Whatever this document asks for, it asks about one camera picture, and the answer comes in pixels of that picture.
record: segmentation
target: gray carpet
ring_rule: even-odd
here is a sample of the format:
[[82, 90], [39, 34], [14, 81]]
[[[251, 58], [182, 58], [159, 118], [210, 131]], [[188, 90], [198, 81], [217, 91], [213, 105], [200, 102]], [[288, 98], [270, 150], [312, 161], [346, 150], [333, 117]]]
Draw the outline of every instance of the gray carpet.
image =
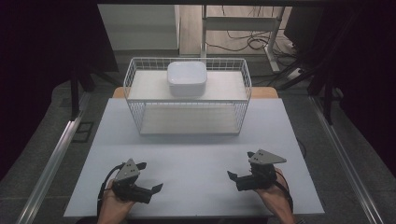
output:
[[[116, 55], [120, 75], [111, 74], [123, 81], [131, 55]], [[262, 58], [248, 59], [250, 74], [254, 81], [267, 79], [269, 67], [261, 63]], [[91, 94], [88, 110], [80, 133], [74, 137], [64, 156], [34, 223], [76, 223], [76, 219], [63, 218], [64, 210], [77, 183], [80, 171], [88, 155], [95, 132], [100, 123], [106, 102], [115, 87], [92, 76], [96, 88]], [[290, 122], [299, 140], [305, 162], [318, 191], [325, 210], [324, 215], [304, 216], [309, 223], [369, 223], [332, 144], [321, 126], [313, 104], [305, 91], [309, 81], [288, 90], [280, 91]], [[70, 90], [66, 82], [58, 86], [52, 96], [52, 103], [46, 117], [37, 128], [26, 149], [0, 183], [0, 223], [15, 223], [21, 213], [37, 179], [40, 177], [52, 150], [55, 148], [65, 124], [70, 118]], [[338, 102], [332, 104], [334, 129], [345, 144], [358, 173], [370, 190], [385, 223], [396, 223], [396, 180], [376, 155], [359, 131], [350, 123]], [[270, 218], [269, 223], [277, 223]]]

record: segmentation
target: black cable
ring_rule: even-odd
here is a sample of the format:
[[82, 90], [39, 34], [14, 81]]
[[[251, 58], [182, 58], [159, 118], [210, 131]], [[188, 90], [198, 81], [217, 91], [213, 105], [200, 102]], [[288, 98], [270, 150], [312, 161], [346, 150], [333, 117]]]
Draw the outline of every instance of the black cable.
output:
[[245, 36], [230, 36], [230, 34], [227, 31], [228, 37], [230, 37], [231, 39], [244, 39], [244, 38], [249, 38], [249, 37], [252, 37], [252, 36], [259, 36], [259, 37], [263, 37], [263, 38], [269, 38], [267, 36], [261, 36], [261, 35], [267, 34], [269, 32], [260, 32], [260, 33], [257, 33], [255, 35], [253, 35], [252, 33], [253, 32], [251, 32], [250, 35], [245, 35]]
[[257, 17], [260, 17], [260, 11], [262, 10], [262, 7], [259, 7], [259, 12], [257, 13]]
[[256, 10], [256, 7], [253, 7], [253, 9], [250, 10], [250, 12], [247, 14], [247, 16], [249, 16], [250, 14], [253, 14], [254, 16], [254, 11]]
[[285, 194], [286, 200], [288, 200], [290, 211], [293, 212], [293, 199], [291, 198], [290, 192], [287, 189], [285, 189], [285, 187], [283, 187], [283, 185], [281, 185], [276, 180], [273, 182], [273, 184], [283, 191], [283, 193]]
[[[263, 77], [274, 77], [274, 76], [277, 76], [277, 74], [263, 76]], [[251, 85], [253, 87], [255, 87], [255, 86], [259, 85], [259, 84], [262, 84], [263, 82], [270, 81], [270, 80], [272, 80], [272, 79], [270, 78], [270, 79], [261, 80], [261, 81], [255, 82], [255, 83], [251, 83]]]
[[101, 209], [101, 207], [102, 207], [103, 195], [104, 195], [104, 193], [105, 193], [105, 190], [108, 190], [108, 189], [106, 189], [107, 181], [108, 181], [108, 179], [111, 177], [111, 175], [112, 175], [116, 170], [120, 170], [120, 169], [123, 167], [124, 164], [125, 164], [125, 163], [123, 162], [122, 164], [120, 164], [120, 165], [114, 167], [114, 168], [110, 171], [110, 173], [108, 173], [108, 175], [106, 176], [105, 182], [102, 183], [102, 187], [101, 187], [100, 190], [99, 190], [98, 202], [97, 202], [97, 207], [96, 207], [96, 214], [97, 214], [98, 217], [99, 217], [99, 215], [100, 215], [100, 209]]
[[304, 143], [300, 139], [298, 139], [297, 137], [296, 137], [296, 139], [297, 139], [297, 142], [303, 147], [303, 158], [305, 159], [305, 157], [306, 157], [306, 147], [305, 147]]
[[[226, 49], [226, 48], [224, 48], [224, 47], [222, 47], [222, 46], [219, 46], [219, 45], [211, 45], [211, 44], [208, 44], [207, 42], [206, 42], [206, 44], [207, 44], [208, 46], [210, 46], [210, 47], [213, 47], [213, 48]], [[248, 47], [248, 45], [244, 46], [244, 47], [241, 48], [241, 49], [226, 49], [226, 50], [229, 50], [229, 51], [241, 51], [242, 49], [246, 49], [247, 47]]]
[[[251, 43], [253, 43], [253, 42], [259, 42], [261, 45], [258, 48], [255, 48], [255, 47], [251, 46]], [[262, 39], [262, 38], [250, 37], [247, 40], [247, 45], [251, 49], [259, 50], [259, 49], [264, 49], [268, 45], [268, 41], [266, 41], [265, 39]]]
[[270, 87], [271, 84], [276, 83], [277, 81], [279, 81], [281, 78], [286, 77], [290, 74], [290, 70], [297, 67], [299, 64], [301, 63], [301, 59], [297, 59], [296, 61], [294, 61], [294, 63], [292, 63], [291, 65], [289, 65], [288, 67], [286, 67], [285, 69], [282, 70], [282, 72], [278, 73], [278, 76], [275, 77], [274, 79], [272, 79], [268, 84], [267, 87]]
[[221, 6], [221, 10], [223, 11], [223, 16], [225, 16], [224, 6]]
[[287, 55], [287, 54], [285, 54], [285, 55], [283, 55], [283, 54], [276, 55], [276, 62], [282, 64], [282, 65], [285, 66], [285, 67], [291, 66], [292, 63], [288, 63], [288, 64], [282, 63], [282, 62], [280, 61], [280, 59], [282, 59], [282, 58], [293, 58], [293, 59], [297, 59], [297, 58], [296, 58], [295, 56], [293, 56], [293, 55]]
[[279, 174], [283, 178], [283, 180], [285, 181], [286, 189], [285, 189], [285, 187], [283, 187], [283, 185], [281, 185], [277, 181], [275, 181], [274, 184], [285, 193], [286, 199], [289, 202], [290, 210], [291, 210], [291, 212], [293, 212], [293, 199], [291, 198], [291, 195], [290, 195], [290, 189], [289, 189], [288, 181], [286, 180], [285, 176], [283, 176], [279, 171], [275, 170], [275, 172], [277, 174]]

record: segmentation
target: metal rail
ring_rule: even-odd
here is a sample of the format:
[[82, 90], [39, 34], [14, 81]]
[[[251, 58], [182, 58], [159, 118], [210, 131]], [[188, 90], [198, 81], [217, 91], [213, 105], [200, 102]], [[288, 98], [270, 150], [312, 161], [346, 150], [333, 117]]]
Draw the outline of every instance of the metal rail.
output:
[[371, 197], [370, 192], [361, 181], [361, 178], [358, 172], [356, 171], [355, 167], [353, 166], [352, 161], [349, 159], [347, 155], [347, 151], [344, 149], [343, 144], [338, 138], [338, 135], [334, 127], [332, 125], [329, 125], [327, 123], [327, 120], [324, 118], [321, 112], [322, 106], [320, 104], [320, 101], [318, 100], [318, 97], [310, 96], [309, 98], [314, 108], [316, 109], [318, 118], [323, 126], [324, 131], [326, 132], [326, 134], [328, 135], [329, 139], [332, 142], [332, 148], [334, 149], [335, 154], [337, 155], [338, 160], [340, 161], [341, 166], [343, 167], [346, 173], [346, 177], [348, 178], [351, 187], [355, 191], [358, 200], [361, 203], [361, 207], [363, 208], [364, 213], [366, 214], [370, 223], [373, 224], [384, 223], [384, 221], [382, 220], [381, 216], [378, 213], [378, 210], [375, 206], [375, 202]]
[[37, 214], [38, 209], [40, 208], [44, 197], [50, 188], [50, 184], [52, 183], [52, 180], [55, 177], [59, 166], [61, 165], [64, 154], [66, 153], [73, 135], [75, 134], [76, 129], [81, 122], [81, 118], [84, 115], [89, 100], [90, 94], [84, 92], [79, 102], [80, 108], [76, 119], [67, 123], [64, 133], [53, 150], [43, 173], [35, 184], [35, 188], [33, 189], [33, 192], [31, 193], [16, 223], [32, 223], [34, 221], [35, 215]]

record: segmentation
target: black strap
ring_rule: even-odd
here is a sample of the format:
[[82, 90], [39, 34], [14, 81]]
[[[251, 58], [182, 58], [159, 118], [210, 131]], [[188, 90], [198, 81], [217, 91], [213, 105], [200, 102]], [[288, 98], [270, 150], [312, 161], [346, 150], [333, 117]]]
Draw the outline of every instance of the black strap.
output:
[[286, 196], [286, 199], [289, 202], [290, 210], [291, 212], [293, 212], [293, 199], [291, 198], [290, 192], [277, 181], [274, 181], [273, 184], [283, 191], [283, 193]]
[[108, 173], [108, 175], [106, 176], [105, 182], [102, 183], [102, 187], [99, 190], [99, 194], [98, 194], [98, 203], [96, 205], [96, 214], [99, 217], [100, 215], [100, 209], [102, 208], [102, 200], [103, 200], [103, 195], [105, 193], [106, 190], [106, 184], [108, 179], [110, 178], [110, 176], [116, 171], [116, 170], [120, 170], [123, 167], [124, 163], [121, 165], [118, 165], [116, 167], [114, 167], [110, 173]]

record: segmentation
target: white box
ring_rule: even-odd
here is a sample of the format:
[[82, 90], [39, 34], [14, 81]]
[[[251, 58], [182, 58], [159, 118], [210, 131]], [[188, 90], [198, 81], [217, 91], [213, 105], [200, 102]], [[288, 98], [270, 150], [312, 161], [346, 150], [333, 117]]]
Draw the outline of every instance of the white box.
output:
[[169, 90], [176, 97], [202, 96], [207, 72], [202, 62], [173, 62], [168, 65]]

